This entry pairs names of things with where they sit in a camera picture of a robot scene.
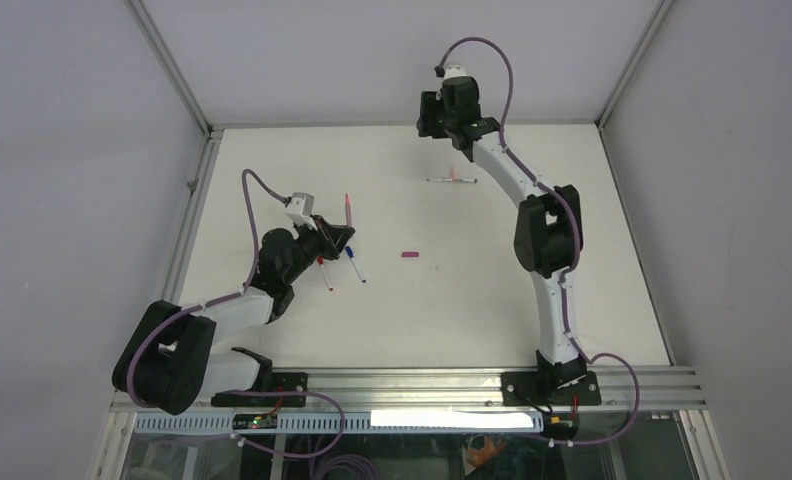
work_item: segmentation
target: aluminum frame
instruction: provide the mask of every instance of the aluminum frame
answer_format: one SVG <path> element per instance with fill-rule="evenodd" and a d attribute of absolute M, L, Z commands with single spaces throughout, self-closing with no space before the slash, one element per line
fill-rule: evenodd
<path fill-rule="evenodd" d="M 174 88 L 178 96 L 181 97 L 181 101 L 184 103 L 190 116 L 199 126 L 202 133 L 209 135 L 212 131 L 210 122 L 207 117 L 205 117 L 205 113 L 199 105 L 199 102 L 196 101 L 196 96 L 190 89 L 190 85 L 187 84 L 187 80 L 184 78 L 184 74 L 181 73 L 181 69 L 178 68 L 178 63 L 175 62 L 172 52 L 170 52 L 169 47 L 166 45 L 163 35 L 161 35 L 160 30 L 158 30 L 157 24 L 146 8 L 145 3 L 143 3 L 143 0 L 125 0 L 125 5 L 134 17 L 137 26 L 146 37 L 149 48 L 154 52 L 158 64 L 160 64 L 160 67 L 163 68 L 163 71 L 169 78 L 172 88 Z"/>
<path fill-rule="evenodd" d="M 221 140 L 222 132 L 212 132 L 206 137 L 202 143 L 196 171 L 186 185 L 190 190 L 190 195 L 187 197 L 187 203 L 178 225 L 178 234 L 175 236 L 160 292 L 160 298 L 172 303 L 178 302 L 184 287 L 187 265 L 190 263 L 190 254 L 193 252 L 195 234 L 199 228 L 199 220 L 202 216 Z"/>
<path fill-rule="evenodd" d="M 620 451 L 620 442 L 611 440 L 605 445 L 607 460 L 609 464 L 609 475 L 611 480 L 627 480 L 626 467 L 623 464 L 623 453 Z"/>
<path fill-rule="evenodd" d="M 661 0 L 655 8 L 655 11 L 652 12 L 652 17 L 649 19 L 649 23 L 641 34 L 637 45 L 635 45 L 635 49 L 631 57 L 629 57 L 629 61 L 626 63 L 625 68 L 623 68 L 623 73 L 620 74 L 620 78 L 611 91 L 611 95 L 608 96 L 608 101 L 602 108 L 602 113 L 596 118 L 596 127 L 599 129 L 600 134 L 605 130 L 605 127 L 611 120 L 611 116 L 617 109 L 617 105 L 620 103 L 620 100 L 623 99 L 623 95 L 626 90 L 628 90 L 628 86 L 634 78 L 635 73 L 637 73 L 637 68 L 641 60 L 643 60 L 643 57 L 652 46 L 652 42 L 655 40 L 661 26 L 664 24 L 667 14 L 670 13 L 670 8 L 673 6 L 673 3 L 675 3 L 675 0 Z"/>
<path fill-rule="evenodd" d="M 707 410 L 679 412 L 685 445 L 699 480 L 731 480 L 720 441 Z"/>
<path fill-rule="evenodd" d="M 136 413 L 111 412 L 107 416 L 102 441 L 96 450 L 90 478 L 118 479 L 124 468 L 131 435 L 137 420 Z"/>
<path fill-rule="evenodd" d="M 528 407 L 506 407 L 502 404 L 500 375 L 506 371 L 529 371 L 534 367 L 517 368 L 410 368 L 410 369 L 341 369 L 341 368 L 276 368 L 276 372 L 307 372 L 308 390 L 336 399 L 347 412 L 368 412 L 380 408 L 445 409 L 452 411 L 525 411 Z M 632 409 L 632 381 L 622 367 L 594 366 L 602 393 L 602 405 L 579 408 L 588 412 L 627 412 Z M 704 409 L 696 372 L 687 367 L 638 367 L 642 412 Z M 260 412 L 267 409 L 218 409 L 210 406 L 210 398 L 198 398 L 188 411 Z M 332 411 L 331 405 L 310 399 L 300 412 Z M 569 407 L 558 407 L 568 411 Z M 128 394 L 117 392 L 111 412 L 150 412 L 155 409 L 134 405 Z"/>

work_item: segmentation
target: pen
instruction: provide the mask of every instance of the pen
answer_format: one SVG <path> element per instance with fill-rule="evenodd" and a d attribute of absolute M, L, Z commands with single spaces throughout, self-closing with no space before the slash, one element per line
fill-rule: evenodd
<path fill-rule="evenodd" d="M 426 178 L 425 181 L 437 183 L 478 183 L 477 178 Z"/>
<path fill-rule="evenodd" d="M 319 269 L 322 270 L 322 278 L 325 280 L 325 286 L 328 287 L 329 292 L 333 292 L 334 287 L 331 286 L 331 280 L 328 279 L 328 272 L 325 271 L 325 265 L 322 263 L 322 257 L 317 257 L 317 263 L 319 264 Z"/>
<path fill-rule="evenodd" d="M 352 266 L 355 267 L 355 273 L 358 274 L 361 283 L 367 283 L 367 279 L 364 278 L 364 274 L 361 273 L 361 267 L 359 267 L 358 262 L 355 261 L 355 252 L 352 251 L 352 247 L 349 245 L 346 245 L 346 255 L 349 255 L 349 261 L 352 262 Z"/>
<path fill-rule="evenodd" d="M 346 225 L 352 226 L 352 205 L 349 203 L 349 194 L 346 194 Z"/>

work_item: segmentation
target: red marker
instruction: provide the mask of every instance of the red marker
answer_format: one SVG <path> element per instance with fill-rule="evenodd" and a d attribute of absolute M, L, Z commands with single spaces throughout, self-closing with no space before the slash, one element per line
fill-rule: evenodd
<path fill-rule="evenodd" d="M 352 226 L 352 205 L 349 203 L 349 194 L 346 194 L 346 225 Z"/>
<path fill-rule="evenodd" d="M 334 287 L 331 286 L 331 280 L 328 279 L 328 272 L 325 271 L 325 264 L 322 263 L 322 257 L 317 257 L 317 263 L 319 264 L 319 269 L 322 270 L 322 278 L 325 280 L 325 286 L 328 287 L 329 292 L 333 292 Z"/>

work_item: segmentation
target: white tabletop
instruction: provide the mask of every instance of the white tabletop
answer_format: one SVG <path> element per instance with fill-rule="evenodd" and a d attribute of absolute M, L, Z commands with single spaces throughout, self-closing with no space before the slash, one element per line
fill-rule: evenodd
<path fill-rule="evenodd" d="M 585 248 L 576 276 L 579 336 L 586 351 L 635 365 L 669 360 L 595 127 L 509 127 L 520 157 L 579 190 Z M 477 184 L 430 183 L 455 166 Z M 448 140 L 413 127 L 226 130 L 181 294 L 194 303 L 236 290 L 252 239 L 240 172 L 252 168 L 282 195 L 316 197 L 314 213 L 345 223 L 349 193 L 357 233 L 348 259 L 328 263 L 329 292 L 314 265 L 293 284 L 277 322 L 241 333 L 242 346 L 282 367 L 499 367 L 535 364 L 534 290 L 514 256 L 516 208 Z M 251 182 L 260 236 L 291 229 L 282 206 Z M 401 258 L 414 250 L 419 258 Z"/>

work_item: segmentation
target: grey wall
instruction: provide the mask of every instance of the grey wall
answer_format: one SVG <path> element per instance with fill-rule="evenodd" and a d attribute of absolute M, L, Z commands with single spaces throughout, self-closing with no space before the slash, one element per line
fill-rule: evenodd
<path fill-rule="evenodd" d="M 419 92 L 461 37 L 506 51 L 511 118 L 594 119 L 658 0 L 145 0 L 213 123 L 415 122 Z M 505 67 L 482 45 L 452 57 L 484 85 Z M 482 90 L 499 116 L 502 87 Z"/>
<path fill-rule="evenodd" d="M 123 2 L 0 1 L 0 478 L 88 474 L 198 150 Z"/>
<path fill-rule="evenodd" d="M 677 2 L 606 131 L 739 479 L 792 479 L 792 1 Z"/>

